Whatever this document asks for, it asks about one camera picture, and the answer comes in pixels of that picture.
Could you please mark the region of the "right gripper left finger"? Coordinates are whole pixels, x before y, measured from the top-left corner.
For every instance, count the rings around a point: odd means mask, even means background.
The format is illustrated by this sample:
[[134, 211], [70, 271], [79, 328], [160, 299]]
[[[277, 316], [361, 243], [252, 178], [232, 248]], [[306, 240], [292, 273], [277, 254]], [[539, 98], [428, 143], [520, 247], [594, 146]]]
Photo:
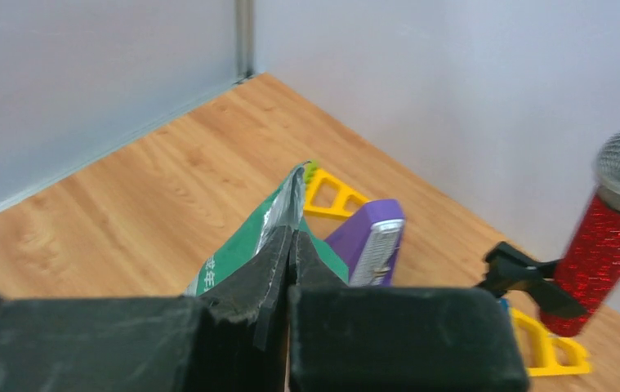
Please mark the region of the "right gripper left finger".
[[9, 301], [0, 391], [281, 391], [292, 229], [199, 296]]

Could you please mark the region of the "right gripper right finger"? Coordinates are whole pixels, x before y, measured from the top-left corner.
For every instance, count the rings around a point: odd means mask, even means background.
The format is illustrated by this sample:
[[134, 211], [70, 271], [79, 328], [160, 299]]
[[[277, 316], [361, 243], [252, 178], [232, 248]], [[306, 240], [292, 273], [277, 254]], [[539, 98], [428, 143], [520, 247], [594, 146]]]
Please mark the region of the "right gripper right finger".
[[289, 252], [293, 391], [526, 391], [507, 312], [465, 287], [348, 287], [296, 232]]

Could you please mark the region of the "green pet food bag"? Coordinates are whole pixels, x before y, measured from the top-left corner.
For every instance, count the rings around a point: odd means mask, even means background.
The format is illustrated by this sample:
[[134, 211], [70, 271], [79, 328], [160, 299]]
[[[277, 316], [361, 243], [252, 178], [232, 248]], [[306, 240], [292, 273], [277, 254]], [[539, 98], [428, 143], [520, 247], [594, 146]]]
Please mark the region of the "green pet food bag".
[[263, 248], [274, 228], [285, 224], [308, 233], [323, 263], [346, 283], [349, 278], [347, 265], [328, 244], [314, 235], [304, 217], [306, 179], [315, 170], [313, 161], [297, 164], [237, 231], [208, 257], [184, 294], [198, 296], [212, 289], [252, 259]]

